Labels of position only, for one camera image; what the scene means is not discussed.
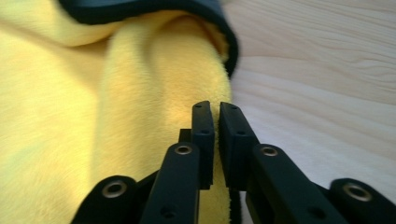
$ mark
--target wooden table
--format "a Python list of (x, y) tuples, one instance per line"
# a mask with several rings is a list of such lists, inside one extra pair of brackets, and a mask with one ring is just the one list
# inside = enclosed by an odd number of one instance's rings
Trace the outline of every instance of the wooden table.
[(233, 102), (261, 142), (325, 188), (351, 177), (396, 203), (396, 2), (233, 0), (224, 10), (241, 47)]

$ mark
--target yellow towel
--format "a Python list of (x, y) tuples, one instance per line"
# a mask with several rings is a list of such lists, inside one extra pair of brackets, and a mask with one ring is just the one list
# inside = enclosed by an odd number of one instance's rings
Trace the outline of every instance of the yellow towel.
[[(230, 101), (217, 28), (182, 11), (106, 25), (54, 1), (0, 2), (0, 223), (69, 223), (110, 175), (159, 169), (191, 106)], [(219, 155), (200, 223), (228, 223)]]

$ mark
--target black fabric trim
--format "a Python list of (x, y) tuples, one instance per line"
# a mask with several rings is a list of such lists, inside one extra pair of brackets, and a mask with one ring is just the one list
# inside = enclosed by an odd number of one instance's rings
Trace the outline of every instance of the black fabric trim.
[(242, 223), (242, 205), (239, 191), (229, 190), (230, 192), (230, 224)]
[(236, 37), (217, 0), (59, 0), (64, 10), (84, 24), (106, 24), (159, 10), (184, 10), (213, 24), (225, 35), (229, 59), (224, 66), (231, 77), (238, 58)]

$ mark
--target black plastic part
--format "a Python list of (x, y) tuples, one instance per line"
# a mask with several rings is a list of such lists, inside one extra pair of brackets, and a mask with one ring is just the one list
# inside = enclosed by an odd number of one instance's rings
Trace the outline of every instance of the black plastic part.
[(169, 147), (140, 224), (198, 222), (199, 156), (192, 143)]
[(321, 185), (315, 184), (314, 182), (312, 182), (312, 184), (314, 184), (317, 189), (323, 194), (323, 196), (325, 196), (327, 199), (329, 199), (329, 190), (323, 188)]
[(251, 177), (247, 182), (246, 199), (247, 208), (253, 223), (272, 224), (275, 220), (275, 213), (271, 204), (265, 198), (262, 189), (256, 178)]
[(242, 205), (239, 191), (228, 191), (230, 194), (230, 224), (242, 223)]
[(72, 223), (128, 223), (136, 220), (137, 185), (127, 176), (114, 175), (99, 182), (85, 198)]
[(215, 128), (208, 101), (192, 107), (191, 142), (200, 148), (201, 189), (210, 189), (213, 184), (213, 157), (215, 147)]
[(137, 182), (137, 192), (134, 200), (136, 202), (136, 210), (131, 211), (131, 223), (138, 223), (140, 218), (142, 217), (143, 211), (146, 208), (146, 202), (149, 199), (149, 195), (151, 193), (151, 189), (154, 185), (157, 174), (158, 171), (154, 172), (151, 175), (148, 175), (146, 178)]
[(329, 195), (335, 207), (350, 223), (396, 223), (395, 204), (358, 180), (334, 180)]
[(59, 0), (61, 6), (76, 21), (85, 24), (105, 24), (122, 21), (159, 10), (184, 10), (218, 26), (229, 45), (229, 59), (224, 64), (229, 77), (238, 57), (236, 37), (227, 24), (217, 0)]
[(275, 223), (347, 223), (279, 147), (257, 145), (251, 170), (275, 213)]
[(191, 142), (191, 129), (180, 129), (178, 142)]
[(221, 103), (219, 115), (219, 151), (226, 185), (234, 190), (246, 190), (250, 168), (248, 156), (259, 144), (241, 109)]

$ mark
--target metal grommet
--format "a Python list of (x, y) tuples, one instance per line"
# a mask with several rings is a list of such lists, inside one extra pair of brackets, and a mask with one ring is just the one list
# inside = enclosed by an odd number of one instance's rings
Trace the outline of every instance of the metal grommet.
[(126, 184), (121, 180), (114, 180), (108, 183), (102, 190), (103, 196), (106, 198), (117, 198), (125, 193)]
[(177, 147), (175, 152), (180, 155), (187, 155), (192, 153), (192, 148), (187, 146)]
[(265, 156), (277, 156), (277, 151), (271, 147), (263, 147), (262, 154)]
[(356, 184), (347, 183), (343, 186), (343, 190), (348, 196), (362, 202), (369, 202), (373, 199), (369, 191)]

